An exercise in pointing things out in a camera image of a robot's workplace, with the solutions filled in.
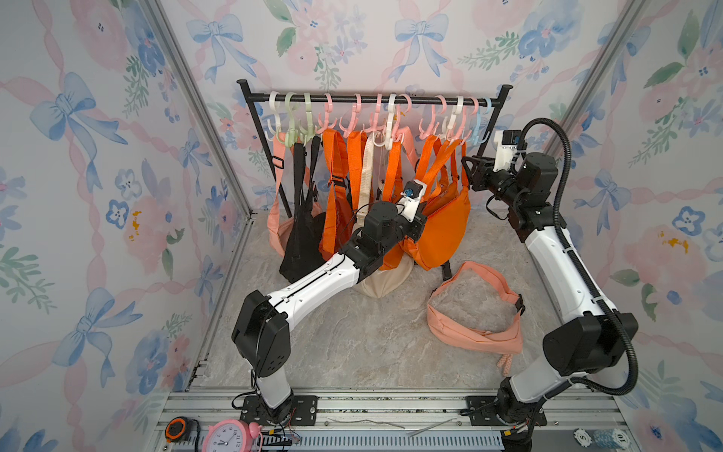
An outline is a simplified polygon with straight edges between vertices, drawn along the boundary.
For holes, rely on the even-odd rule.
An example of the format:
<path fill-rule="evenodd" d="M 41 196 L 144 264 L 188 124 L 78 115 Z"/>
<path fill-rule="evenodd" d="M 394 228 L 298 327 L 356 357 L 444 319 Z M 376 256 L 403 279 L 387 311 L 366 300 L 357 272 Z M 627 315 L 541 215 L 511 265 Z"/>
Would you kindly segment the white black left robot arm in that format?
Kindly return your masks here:
<path fill-rule="evenodd" d="M 254 392 L 274 422 L 290 416 L 294 398 L 284 369 L 293 329 L 325 301 L 380 269 L 393 247 L 421 237 L 427 217 L 420 205 L 408 196 L 376 203 L 363 227 L 321 267 L 285 288 L 268 295 L 255 290 L 244 299 L 232 342 L 252 367 Z"/>

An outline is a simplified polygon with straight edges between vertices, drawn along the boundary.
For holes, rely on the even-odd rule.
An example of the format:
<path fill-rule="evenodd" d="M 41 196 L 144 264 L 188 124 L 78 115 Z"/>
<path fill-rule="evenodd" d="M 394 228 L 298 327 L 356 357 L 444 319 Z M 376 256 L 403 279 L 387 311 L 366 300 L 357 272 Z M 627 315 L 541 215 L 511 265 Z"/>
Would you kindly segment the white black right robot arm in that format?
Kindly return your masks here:
<path fill-rule="evenodd" d="M 572 245 L 559 203 L 564 188 L 555 160 L 528 154 L 519 169 L 495 169 L 490 157 L 469 156 L 463 169 L 474 191 L 488 190 L 508 206 L 508 222 L 531 254 L 561 318 L 546 333 L 542 357 L 505 378 L 494 405 L 504 424 L 534 426 L 542 405 L 574 384 L 625 396 L 638 383 L 632 339 L 638 321 L 619 311 L 590 276 Z"/>

